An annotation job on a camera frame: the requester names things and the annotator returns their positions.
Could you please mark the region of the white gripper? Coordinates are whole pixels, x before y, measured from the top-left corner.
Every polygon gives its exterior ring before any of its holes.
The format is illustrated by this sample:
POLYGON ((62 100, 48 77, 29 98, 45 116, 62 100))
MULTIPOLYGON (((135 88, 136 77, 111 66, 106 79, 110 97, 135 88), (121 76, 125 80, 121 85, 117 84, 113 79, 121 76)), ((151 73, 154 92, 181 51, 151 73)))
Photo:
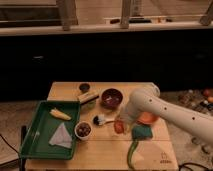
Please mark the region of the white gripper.
POLYGON ((131 130, 133 124, 139 117, 139 113, 140 111, 131 102, 128 102, 121 108, 119 118, 123 122, 125 133, 128 133, 131 130))

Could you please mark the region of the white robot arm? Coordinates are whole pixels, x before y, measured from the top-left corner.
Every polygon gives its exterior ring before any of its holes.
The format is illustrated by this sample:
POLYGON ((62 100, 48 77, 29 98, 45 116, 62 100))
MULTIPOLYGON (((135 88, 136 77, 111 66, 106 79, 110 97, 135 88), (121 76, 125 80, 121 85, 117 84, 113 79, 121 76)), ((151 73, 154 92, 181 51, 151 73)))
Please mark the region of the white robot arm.
POLYGON ((143 112, 157 115, 213 146, 213 117, 162 100, 155 84, 134 89, 120 116, 133 124, 143 112))

